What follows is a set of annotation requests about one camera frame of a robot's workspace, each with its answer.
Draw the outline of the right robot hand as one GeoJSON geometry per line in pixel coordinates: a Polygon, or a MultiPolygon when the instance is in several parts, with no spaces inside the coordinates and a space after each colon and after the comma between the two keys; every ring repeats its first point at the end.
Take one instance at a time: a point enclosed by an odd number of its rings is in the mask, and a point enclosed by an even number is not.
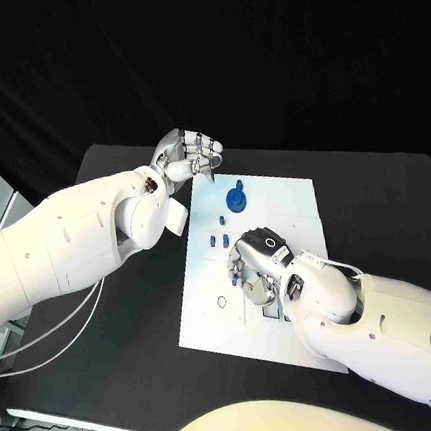
{"type": "Polygon", "coordinates": [[[284,238],[267,227],[244,232],[231,247],[227,271],[255,306],[269,306],[281,286],[283,271],[294,259],[284,238]]]}

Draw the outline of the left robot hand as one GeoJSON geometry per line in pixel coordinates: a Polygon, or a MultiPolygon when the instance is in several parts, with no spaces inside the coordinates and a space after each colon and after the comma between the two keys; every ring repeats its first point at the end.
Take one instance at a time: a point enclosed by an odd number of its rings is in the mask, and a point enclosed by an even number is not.
{"type": "Polygon", "coordinates": [[[196,175],[213,184],[222,152],[222,144],[204,133],[175,128],[158,143],[149,166],[163,179],[170,196],[196,175]]]}

